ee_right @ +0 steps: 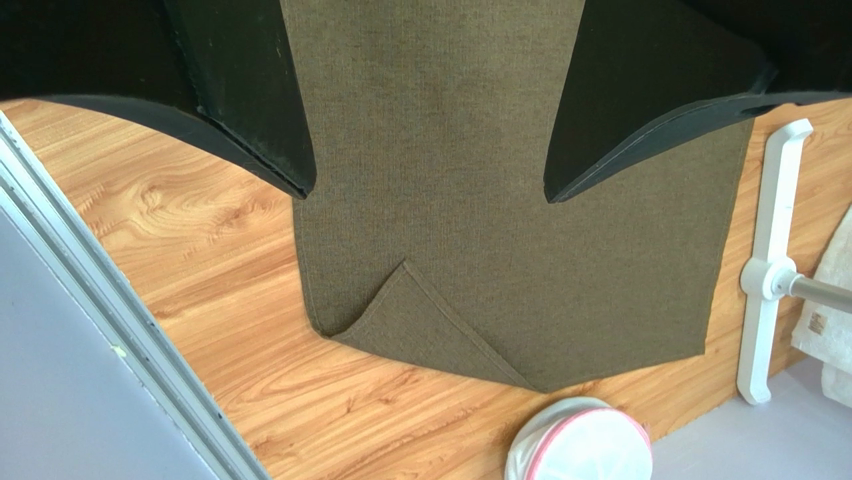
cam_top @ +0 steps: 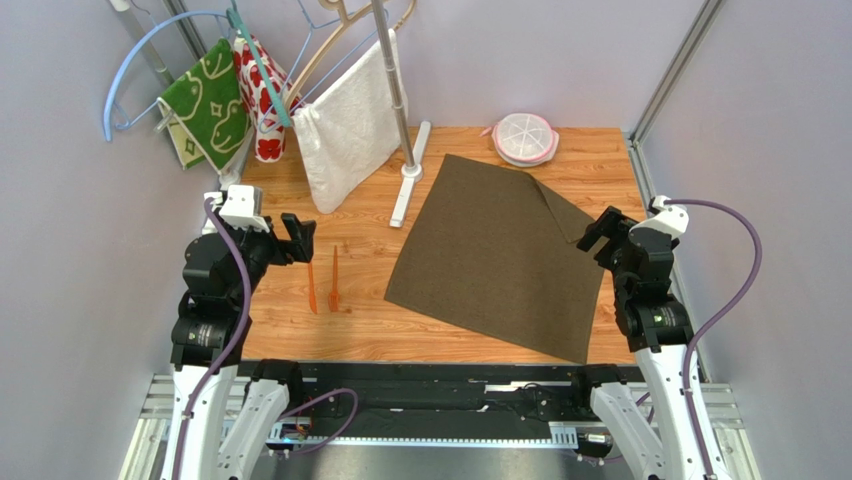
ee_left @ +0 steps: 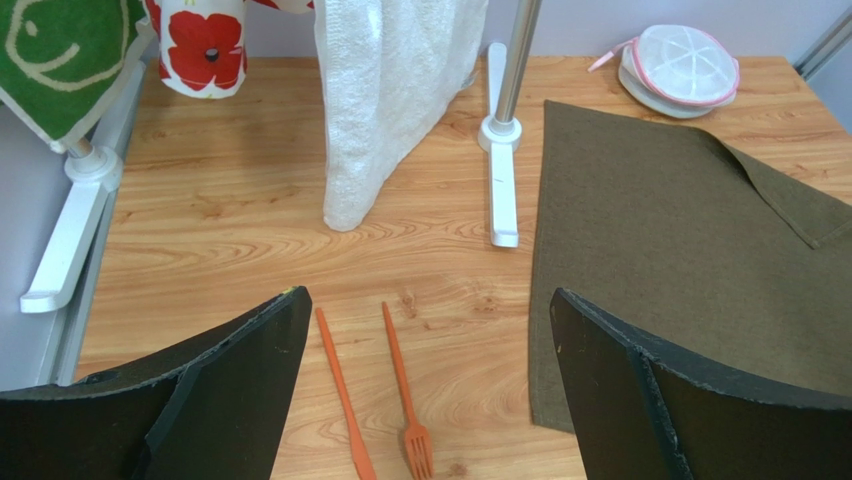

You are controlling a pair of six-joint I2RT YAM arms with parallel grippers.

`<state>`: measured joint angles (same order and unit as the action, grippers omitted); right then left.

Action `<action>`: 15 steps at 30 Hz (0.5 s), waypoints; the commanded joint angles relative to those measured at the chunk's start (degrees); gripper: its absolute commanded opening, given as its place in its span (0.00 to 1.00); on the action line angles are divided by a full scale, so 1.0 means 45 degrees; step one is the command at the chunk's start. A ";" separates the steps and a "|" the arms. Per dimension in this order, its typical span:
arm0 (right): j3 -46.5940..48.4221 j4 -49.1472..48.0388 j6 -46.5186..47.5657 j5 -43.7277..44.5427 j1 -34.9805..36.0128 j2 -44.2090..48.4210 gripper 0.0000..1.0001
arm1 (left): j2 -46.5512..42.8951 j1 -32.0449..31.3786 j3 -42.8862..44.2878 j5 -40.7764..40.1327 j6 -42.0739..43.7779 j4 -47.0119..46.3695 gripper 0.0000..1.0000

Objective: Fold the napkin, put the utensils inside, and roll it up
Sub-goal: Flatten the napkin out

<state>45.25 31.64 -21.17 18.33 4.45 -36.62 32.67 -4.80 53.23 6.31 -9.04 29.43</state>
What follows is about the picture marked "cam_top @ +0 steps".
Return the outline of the brown cloth napkin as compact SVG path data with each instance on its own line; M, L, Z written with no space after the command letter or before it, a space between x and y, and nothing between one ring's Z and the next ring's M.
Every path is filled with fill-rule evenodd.
M526 172L446 155L385 298L584 364L603 281L577 247L592 221Z

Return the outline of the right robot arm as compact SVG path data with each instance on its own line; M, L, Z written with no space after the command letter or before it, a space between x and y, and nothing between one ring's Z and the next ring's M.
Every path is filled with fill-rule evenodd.
M594 259L613 277L616 322L645 380L649 423L617 369L596 365L584 383L592 412L605 424L636 479L728 479L700 390L694 337L685 306L671 292L674 250L689 222L678 206L657 206L638 222L608 207L577 247L606 242Z

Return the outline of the orange plastic knife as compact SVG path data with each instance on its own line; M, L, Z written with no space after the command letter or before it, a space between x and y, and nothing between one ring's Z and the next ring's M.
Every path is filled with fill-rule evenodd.
M310 262L307 266L308 271L308 302L310 311L313 314L318 313L318 304L316 297L316 288L315 288L315 277L314 277L314 269L313 263Z

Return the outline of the orange plastic fork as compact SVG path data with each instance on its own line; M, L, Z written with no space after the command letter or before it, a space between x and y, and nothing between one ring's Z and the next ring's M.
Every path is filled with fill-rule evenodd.
M332 260L332 281L331 290L328 296L328 306L331 312L339 311L340 293L338 287L339 281L339 254L338 247L334 246Z

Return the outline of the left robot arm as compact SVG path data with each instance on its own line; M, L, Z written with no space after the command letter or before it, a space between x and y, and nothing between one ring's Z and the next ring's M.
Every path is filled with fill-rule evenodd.
M187 285L173 327L174 407L164 479L248 479L277 418L302 388L298 363L263 360L254 369L230 430L224 417L251 326L252 295L269 266L307 263L313 257L314 221L281 216L289 239L261 228L227 225L207 214L211 231L185 251Z

